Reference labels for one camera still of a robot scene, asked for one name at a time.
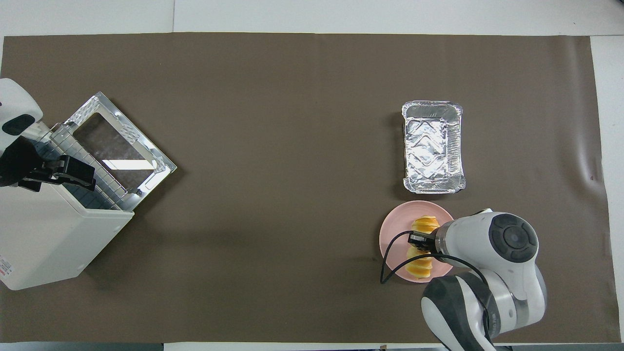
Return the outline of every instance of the pink plate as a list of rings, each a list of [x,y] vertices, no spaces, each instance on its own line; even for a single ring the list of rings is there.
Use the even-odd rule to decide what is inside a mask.
[[[451,217],[446,210],[433,202],[418,200],[398,205],[390,211],[390,213],[386,216],[386,219],[384,219],[383,224],[381,224],[381,230],[379,231],[379,249],[381,250],[381,256],[383,257],[386,253],[388,244],[390,244],[390,240],[392,240],[393,237],[400,232],[404,232],[405,230],[411,230],[414,220],[424,215],[434,215],[440,225],[453,220],[453,217]],[[390,252],[388,252],[388,259],[386,260],[386,264],[390,267],[390,270],[394,269],[396,266],[401,264],[401,262],[407,259],[407,249],[410,246],[411,245],[407,242],[407,235],[398,238],[392,244],[392,248],[390,249]],[[428,283],[433,278],[446,275],[451,268],[452,266],[450,264],[445,264],[434,259],[431,276],[428,278],[415,278],[405,270],[405,267],[399,269],[396,274],[405,280],[409,280],[410,282]]]

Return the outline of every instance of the warning label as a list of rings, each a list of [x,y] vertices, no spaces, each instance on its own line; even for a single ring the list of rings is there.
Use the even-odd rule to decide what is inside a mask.
[[[0,255],[0,276],[8,277],[13,272],[13,266],[2,255]]]

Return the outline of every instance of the yellow food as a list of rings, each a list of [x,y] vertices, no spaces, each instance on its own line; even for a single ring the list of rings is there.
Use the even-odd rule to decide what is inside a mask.
[[[430,234],[433,230],[440,227],[437,219],[432,215],[424,215],[412,223],[412,230]],[[406,257],[408,259],[428,254],[429,251],[421,251],[415,247],[410,247],[407,250]],[[433,257],[425,257],[423,259],[417,259],[405,265],[405,269],[416,278],[428,278],[431,276]]]

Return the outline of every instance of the brown table surface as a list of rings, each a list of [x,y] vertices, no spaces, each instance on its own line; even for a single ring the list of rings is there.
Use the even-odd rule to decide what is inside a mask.
[[[414,199],[535,227],[547,311],[497,341],[620,341],[587,37],[7,37],[2,76],[48,126],[102,91],[179,166],[78,278],[0,286],[2,342],[436,342],[378,281]],[[415,99],[464,107],[466,190],[403,188]]]

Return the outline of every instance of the black cable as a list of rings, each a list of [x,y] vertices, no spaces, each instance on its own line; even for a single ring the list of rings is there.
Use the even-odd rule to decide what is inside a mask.
[[[483,281],[483,284],[485,284],[486,287],[489,287],[487,280],[485,279],[485,276],[483,275],[483,273],[481,273],[481,271],[473,266],[472,264],[460,259],[459,257],[455,257],[455,256],[451,256],[451,255],[445,255],[445,254],[424,254],[424,255],[418,255],[418,256],[414,256],[410,259],[407,259],[405,261],[403,261],[401,264],[399,264],[398,266],[396,266],[394,269],[392,269],[392,271],[388,274],[388,276],[386,278],[384,278],[384,271],[386,268],[386,259],[388,258],[388,252],[390,252],[390,247],[392,247],[392,244],[396,241],[396,239],[404,236],[405,234],[413,234],[414,231],[413,230],[406,230],[404,232],[398,233],[394,238],[392,238],[392,240],[390,240],[390,243],[388,244],[388,247],[386,248],[386,253],[384,254],[383,257],[383,262],[381,262],[381,275],[379,276],[379,282],[381,284],[385,284],[399,269],[403,268],[405,265],[407,265],[408,263],[418,260],[418,259],[423,259],[425,257],[436,257],[436,258],[443,258],[443,259],[449,259],[449,260],[453,260],[456,262],[459,262],[463,265],[465,265],[466,267],[472,269],[481,279],[481,281]],[[490,324],[490,313],[487,310],[487,307],[485,306],[485,303],[483,301],[481,301],[481,299],[479,298],[479,296],[477,296],[477,294],[475,294],[475,298],[477,299],[477,301],[479,301],[479,304],[481,305],[481,307],[483,308],[483,330],[485,332],[485,338],[487,339],[487,341],[490,344],[494,344],[492,343],[492,340],[490,339],[490,330],[489,330],[489,324]]]

